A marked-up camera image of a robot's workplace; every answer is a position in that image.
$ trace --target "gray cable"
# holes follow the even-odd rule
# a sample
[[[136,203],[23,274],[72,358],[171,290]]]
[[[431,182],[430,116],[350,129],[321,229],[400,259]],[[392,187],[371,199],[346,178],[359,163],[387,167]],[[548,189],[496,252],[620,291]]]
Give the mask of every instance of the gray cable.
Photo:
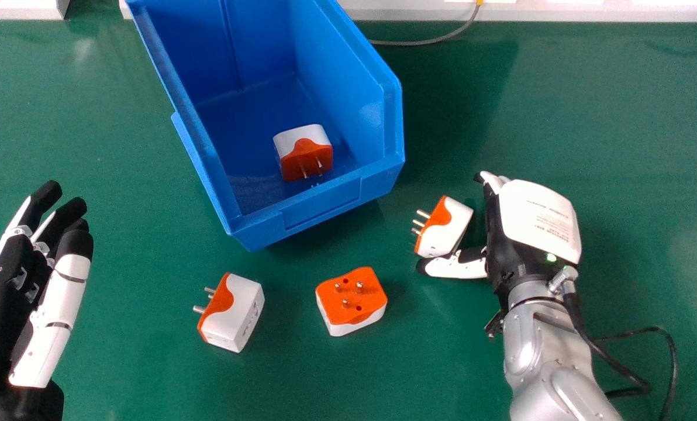
[[[422,46],[422,45],[441,43],[443,41],[449,40],[452,37],[455,37],[455,35],[461,34],[461,32],[464,32],[466,29],[471,27],[471,25],[474,23],[474,19],[476,19],[476,15],[479,14],[480,8],[481,8],[481,5],[476,5],[476,8],[474,8],[474,13],[472,13],[471,17],[469,17],[468,20],[465,21],[465,24],[463,24],[463,26],[459,27],[455,31],[450,32],[449,34],[442,35],[441,37],[430,38],[429,40],[420,40],[420,41],[370,40],[370,43],[372,43],[373,45],[386,45],[386,46]]]

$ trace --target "green table surface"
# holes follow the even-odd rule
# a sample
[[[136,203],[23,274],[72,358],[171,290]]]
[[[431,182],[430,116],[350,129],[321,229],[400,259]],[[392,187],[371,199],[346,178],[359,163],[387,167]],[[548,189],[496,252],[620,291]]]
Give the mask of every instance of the green table surface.
[[[54,379],[67,420],[507,419],[485,282],[415,272],[410,220],[452,195],[482,210],[490,170],[572,200],[589,330],[663,325],[680,357],[674,419],[697,419],[697,25],[480,22],[461,39],[379,51],[404,88],[407,163],[392,194],[257,253],[223,231],[170,122],[164,89],[116,6],[0,22],[0,234],[54,178],[95,236],[84,304]],[[365,23],[424,37],[457,23]],[[466,245],[482,243],[477,218]],[[327,335],[314,287],[373,266],[383,320]],[[241,354],[208,346],[193,304],[226,271],[266,302]],[[659,337],[611,344],[653,383],[616,402],[656,419]],[[626,384],[594,362],[603,388]]]

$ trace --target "robotic hand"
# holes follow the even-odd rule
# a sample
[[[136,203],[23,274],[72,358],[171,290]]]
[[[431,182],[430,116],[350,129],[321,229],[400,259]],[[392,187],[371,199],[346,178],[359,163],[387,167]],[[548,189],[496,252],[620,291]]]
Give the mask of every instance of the robotic hand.
[[[75,198],[39,224],[62,195],[47,181],[27,197],[0,241],[0,421],[59,421],[50,380],[75,323],[94,240]]]
[[[477,181],[485,195],[486,246],[424,258],[416,267],[431,277],[490,281],[501,308],[485,331],[504,336],[513,421],[621,419],[592,373],[596,345],[577,308],[582,245],[570,201],[487,171]]]

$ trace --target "adapter inside blue bin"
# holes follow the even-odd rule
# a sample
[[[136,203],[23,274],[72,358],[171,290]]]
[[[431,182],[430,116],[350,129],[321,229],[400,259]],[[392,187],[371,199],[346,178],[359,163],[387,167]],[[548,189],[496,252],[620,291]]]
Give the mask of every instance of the adapter inside blue bin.
[[[131,0],[172,121],[226,232],[257,250],[387,194],[400,83],[335,0]],[[285,182],[273,136],[319,123],[322,177]]]

